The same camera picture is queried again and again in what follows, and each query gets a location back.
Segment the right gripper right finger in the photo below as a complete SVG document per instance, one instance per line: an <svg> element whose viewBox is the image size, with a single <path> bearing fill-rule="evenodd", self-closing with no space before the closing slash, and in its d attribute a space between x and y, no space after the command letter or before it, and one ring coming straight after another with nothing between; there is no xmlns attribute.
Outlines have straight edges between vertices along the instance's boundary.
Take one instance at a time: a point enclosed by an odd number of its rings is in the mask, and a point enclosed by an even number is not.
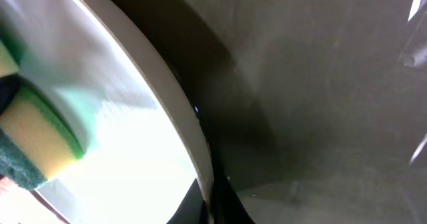
<svg viewBox="0 0 427 224"><path fill-rule="evenodd" d="M229 180L221 172L214 173L211 212L215 224L255 224L248 215Z"/></svg>

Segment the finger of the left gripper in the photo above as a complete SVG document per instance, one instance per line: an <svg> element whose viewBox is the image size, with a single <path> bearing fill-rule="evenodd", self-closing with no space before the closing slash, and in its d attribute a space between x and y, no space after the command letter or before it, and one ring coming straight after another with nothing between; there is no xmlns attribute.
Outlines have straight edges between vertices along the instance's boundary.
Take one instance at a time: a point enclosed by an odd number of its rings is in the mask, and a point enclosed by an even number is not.
<svg viewBox="0 0 427 224"><path fill-rule="evenodd" d="M0 112L4 112L12 102L14 96L20 88L20 78L18 75L8 75L1 78L0 82Z"/></svg>

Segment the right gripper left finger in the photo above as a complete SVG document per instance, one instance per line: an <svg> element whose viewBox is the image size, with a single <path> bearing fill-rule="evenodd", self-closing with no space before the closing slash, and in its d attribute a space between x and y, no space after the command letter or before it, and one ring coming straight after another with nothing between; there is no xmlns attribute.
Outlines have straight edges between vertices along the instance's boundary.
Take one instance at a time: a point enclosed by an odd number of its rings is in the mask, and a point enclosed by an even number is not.
<svg viewBox="0 0 427 224"><path fill-rule="evenodd" d="M177 211L167 224L208 224L207 205L194 179Z"/></svg>

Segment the green yellow sponge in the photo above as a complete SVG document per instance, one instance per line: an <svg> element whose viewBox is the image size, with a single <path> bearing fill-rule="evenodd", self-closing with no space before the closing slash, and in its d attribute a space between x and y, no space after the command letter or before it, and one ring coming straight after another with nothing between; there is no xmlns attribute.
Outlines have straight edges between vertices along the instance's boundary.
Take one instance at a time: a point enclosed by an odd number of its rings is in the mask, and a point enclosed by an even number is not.
<svg viewBox="0 0 427 224"><path fill-rule="evenodd" d="M1 113L1 176L34 190L78 162L85 150L44 94L20 75L23 51L1 27L1 78L18 75L20 88Z"/></svg>

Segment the pale blue plate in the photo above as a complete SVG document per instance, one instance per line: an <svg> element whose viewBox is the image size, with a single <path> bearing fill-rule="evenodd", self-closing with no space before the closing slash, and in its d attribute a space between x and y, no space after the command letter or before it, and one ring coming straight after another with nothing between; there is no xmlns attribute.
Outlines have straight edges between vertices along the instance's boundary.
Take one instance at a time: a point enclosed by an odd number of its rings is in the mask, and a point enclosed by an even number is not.
<svg viewBox="0 0 427 224"><path fill-rule="evenodd" d="M1 0L20 75L85 150L32 191L70 223L167 223L197 179L214 184L199 121L166 62L110 0Z"/></svg>

